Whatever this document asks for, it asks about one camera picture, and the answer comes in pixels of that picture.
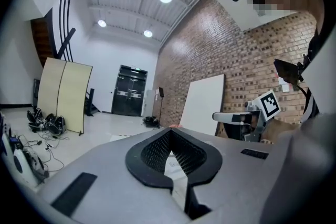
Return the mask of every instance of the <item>black slot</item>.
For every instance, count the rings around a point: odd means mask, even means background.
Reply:
[[[266,152],[249,150],[248,148],[242,150],[241,152],[245,155],[255,157],[255,158],[259,158],[259,159],[266,159],[267,156],[268,156],[268,153],[266,153]]]
[[[88,192],[96,175],[81,173],[51,204],[56,210],[70,217]]]

